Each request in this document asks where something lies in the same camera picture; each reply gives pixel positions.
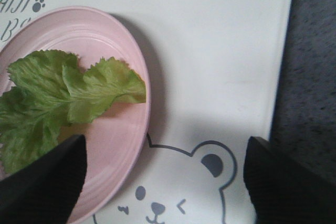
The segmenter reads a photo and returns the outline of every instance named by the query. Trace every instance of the lettuce leaf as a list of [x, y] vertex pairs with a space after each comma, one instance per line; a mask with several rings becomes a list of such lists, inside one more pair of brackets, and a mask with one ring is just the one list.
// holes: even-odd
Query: lettuce leaf
[[144, 82], [113, 57], [82, 73], [74, 54], [35, 51], [9, 65], [8, 73], [16, 86], [0, 97], [0, 152], [6, 173], [54, 148], [62, 126], [90, 123], [114, 102], [146, 101]]

